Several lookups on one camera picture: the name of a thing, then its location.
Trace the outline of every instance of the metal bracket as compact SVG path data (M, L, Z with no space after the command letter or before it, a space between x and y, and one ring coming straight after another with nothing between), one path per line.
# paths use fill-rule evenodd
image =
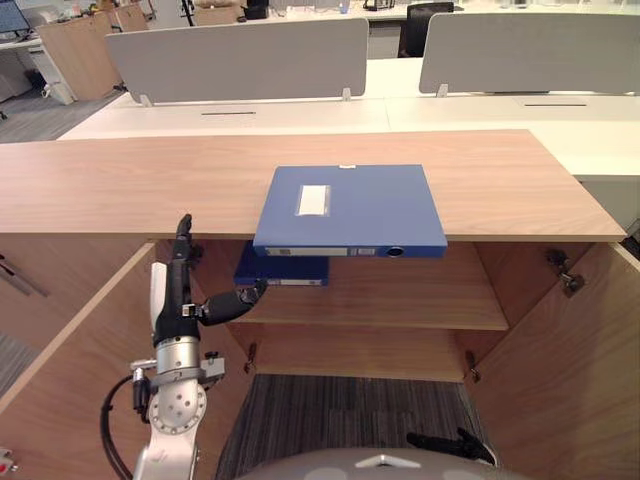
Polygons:
M11 458L13 452L7 448L0 448L0 477L4 477L8 473L16 472L18 465L16 465Z
M140 94L140 103L143 107L153 107L153 102L149 97L147 97L144 93Z
M562 291L567 298L571 298L585 286L586 281L582 275L569 273L568 261L569 257L564 250L547 250L547 262L555 267L558 278L563 284Z
M252 368L256 366L256 353L258 352L258 344L252 343L249 345L249 356L247 357L247 363L244 364L244 373L248 374Z
M444 98L449 94L449 84L441 83L436 92L436 98Z
M476 369L476 356L473 354L471 350L467 350L464 352L464 358L467 361L467 366L469 367L469 373L471 373L471 380L473 383L478 383L482 376L480 372Z

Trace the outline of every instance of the blue binder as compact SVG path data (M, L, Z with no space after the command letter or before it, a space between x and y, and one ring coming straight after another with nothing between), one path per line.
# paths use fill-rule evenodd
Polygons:
M238 262L233 281L236 285L253 285L257 279L269 285L326 286L329 284L327 257L259 257L247 242Z
M441 257L447 240L421 165L278 167L258 255Z

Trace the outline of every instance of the wooden panel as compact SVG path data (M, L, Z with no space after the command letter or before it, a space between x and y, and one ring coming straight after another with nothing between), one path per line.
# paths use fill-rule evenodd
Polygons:
M106 13L42 25L37 30L47 53L78 100L102 98L122 82L104 41L104 36L112 33ZM84 158L91 156L85 152Z
M477 243L478 256L495 290L510 327L514 327L547 292L558 283L555 270L547 264L546 252L564 250L571 268L589 249L589 243ZM456 332L461 352L473 352L482 360L507 332Z
M98 414L104 396L128 373L130 361L153 355L149 324L149 270L154 245L144 245L47 346L0 399L0 444L11 448L16 479L112 478L102 452ZM210 479L252 375L225 326L203 330L202 351L227 359L224 380L208 393L200 426L198 478ZM115 398L114 441L133 469L150 438L131 409L131 390Z
M233 288L241 241L203 242L195 276L205 291ZM271 287L236 322L505 330L500 306L472 244L443 259L334 258L328 287Z
M640 476L640 263L596 245L466 385L505 466L540 479Z
M149 30L144 13L138 4L126 5L113 10L118 25L123 32L139 32Z
M245 346L258 343L258 373L462 380L444 330L239 323L229 329Z
M139 237L0 237L0 254L49 294L25 296L0 279L0 332L44 348L143 243Z
M451 241L624 237L551 154L517 130L0 145L0 231L172 237L176 218L189 211L195 234L250 238L276 166L347 160L422 162Z

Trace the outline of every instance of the office chair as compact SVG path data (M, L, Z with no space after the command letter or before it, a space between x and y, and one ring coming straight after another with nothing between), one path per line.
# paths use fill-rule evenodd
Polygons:
M453 2L419 3L407 7L404 35L400 35L399 57L422 57L429 19L434 13L453 12Z

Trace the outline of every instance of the white robot part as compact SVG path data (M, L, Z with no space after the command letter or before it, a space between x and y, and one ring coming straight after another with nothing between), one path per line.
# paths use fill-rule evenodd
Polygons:
M151 265L151 294L149 297L152 332L156 331L156 320L164 308L166 290L167 266L164 263L154 262Z
M138 457L134 480L194 478L196 432L206 408L196 379L160 386L149 404L151 441Z

